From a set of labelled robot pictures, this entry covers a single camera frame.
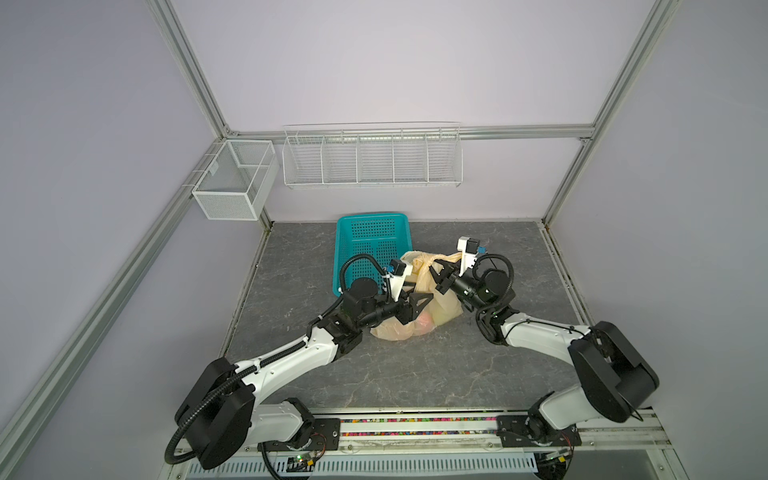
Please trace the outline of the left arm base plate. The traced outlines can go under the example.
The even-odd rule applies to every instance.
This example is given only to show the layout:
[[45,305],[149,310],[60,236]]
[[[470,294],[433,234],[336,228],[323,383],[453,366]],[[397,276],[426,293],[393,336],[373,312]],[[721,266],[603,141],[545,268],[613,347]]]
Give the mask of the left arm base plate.
[[321,417],[307,426],[302,426],[296,436],[288,442],[268,441],[266,450],[268,452],[336,451],[340,440],[341,419]]

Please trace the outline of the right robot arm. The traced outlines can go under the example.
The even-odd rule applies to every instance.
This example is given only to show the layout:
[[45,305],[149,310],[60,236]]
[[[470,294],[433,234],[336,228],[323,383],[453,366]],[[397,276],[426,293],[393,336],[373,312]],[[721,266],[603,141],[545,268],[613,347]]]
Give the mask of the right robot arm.
[[456,294],[475,314],[480,332],[494,345],[524,348],[573,367],[578,383],[548,393],[528,410],[523,434],[544,444],[584,421],[624,423],[660,386],[660,379],[613,323],[563,324],[527,315],[509,305],[513,273],[491,268],[478,275],[459,262],[439,260],[429,268],[441,293]]

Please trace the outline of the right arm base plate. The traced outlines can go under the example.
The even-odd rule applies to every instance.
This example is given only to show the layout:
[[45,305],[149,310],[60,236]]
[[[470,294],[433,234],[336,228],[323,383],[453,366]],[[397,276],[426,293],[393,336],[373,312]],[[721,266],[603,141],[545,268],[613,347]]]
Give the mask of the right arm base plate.
[[496,435],[505,448],[513,447],[578,447],[582,440],[575,425],[556,430],[544,420],[527,414],[496,417]]

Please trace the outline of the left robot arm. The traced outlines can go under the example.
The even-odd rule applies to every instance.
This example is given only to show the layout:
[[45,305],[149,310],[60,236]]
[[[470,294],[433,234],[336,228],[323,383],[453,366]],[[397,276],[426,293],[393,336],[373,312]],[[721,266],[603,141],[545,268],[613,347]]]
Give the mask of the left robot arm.
[[300,338],[252,359],[213,360],[174,416],[177,429],[166,446],[165,463],[197,460],[212,469],[245,445],[311,445],[315,418],[309,409],[296,398],[278,404],[267,403],[267,398],[351,352],[366,329],[390,318],[405,324],[415,321],[432,298],[430,293],[379,287],[370,278],[360,278],[312,320]]

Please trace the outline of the large red fake strawberry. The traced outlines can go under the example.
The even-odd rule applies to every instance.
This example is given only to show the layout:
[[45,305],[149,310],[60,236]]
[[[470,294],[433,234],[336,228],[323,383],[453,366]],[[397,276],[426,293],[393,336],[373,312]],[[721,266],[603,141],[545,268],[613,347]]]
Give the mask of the large red fake strawberry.
[[434,320],[429,312],[422,311],[415,321],[414,334],[421,336],[432,332],[436,328]]

